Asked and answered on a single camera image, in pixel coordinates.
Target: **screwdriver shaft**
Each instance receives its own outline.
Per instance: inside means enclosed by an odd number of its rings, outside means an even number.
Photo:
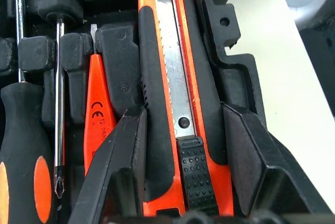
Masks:
[[[54,191],[58,198],[64,192],[64,70],[60,61],[60,39],[64,35],[65,25],[62,19],[57,20],[57,59],[55,67],[55,155],[54,155]]]
[[[24,37],[24,19],[25,19],[25,0],[15,0],[16,6],[16,42],[19,44],[21,39]],[[25,74],[18,67],[18,80],[19,82],[25,81]]]

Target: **phillips screwdriver tip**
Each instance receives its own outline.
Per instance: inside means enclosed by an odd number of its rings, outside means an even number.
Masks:
[[[56,166],[54,175],[54,192],[56,193],[58,199],[63,197],[64,191],[65,187],[63,169],[61,166]]]

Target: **tool case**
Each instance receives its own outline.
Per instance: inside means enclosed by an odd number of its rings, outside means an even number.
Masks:
[[[52,192],[45,221],[26,219],[27,223],[335,223],[297,161],[266,128],[254,57],[248,52],[226,54],[225,48],[233,47],[241,36],[233,4],[228,0],[188,1],[194,9],[187,17],[193,23],[189,30],[196,45],[194,52],[201,52],[200,45],[204,45],[207,56],[201,59],[194,53],[206,144],[202,138],[178,142],[177,156],[173,157],[171,147],[164,146],[163,140],[153,142],[148,138],[154,134],[153,125],[160,122],[152,113],[160,101],[150,101],[147,96],[159,87],[155,88],[154,65],[148,66],[152,68],[150,77],[143,70],[147,64],[144,52],[150,54],[153,48],[140,42],[150,31],[150,23],[139,25],[147,12],[140,9],[140,1],[80,0],[81,19],[68,19],[60,39],[65,73],[65,191],[61,199]],[[43,87],[36,116],[47,133],[53,156],[57,42],[55,25],[41,18],[39,2],[25,0],[26,34],[16,46],[15,0],[0,0],[0,88],[17,82],[18,66],[30,83]],[[76,12],[81,7],[72,8]],[[98,27],[95,44],[91,24]],[[90,169],[85,171],[83,141],[94,51],[102,56],[117,125],[103,137]],[[92,118],[96,113],[99,116],[99,111],[90,113]],[[2,101],[0,121],[1,141],[6,126]],[[201,155],[205,152],[207,159]],[[161,197],[174,183],[175,160],[181,171],[182,204],[187,213],[172,207],[146,214],[150,204],[143,203]],[[200,166],[203,172],[195,173],[193,168]],[[210,166],[228,175],[214,179]],[[52,181],[53,168],[49,170]],[[211,180],[203,179],[208,172]],[[225,191],[227,185],[231,186],[231,197],[215,193],[213,198],[213,190]],[[171,202],[178,199],[177,195],[169,198]],[[10,211],[36,218],[36,213],[27,214],[28,210]]]

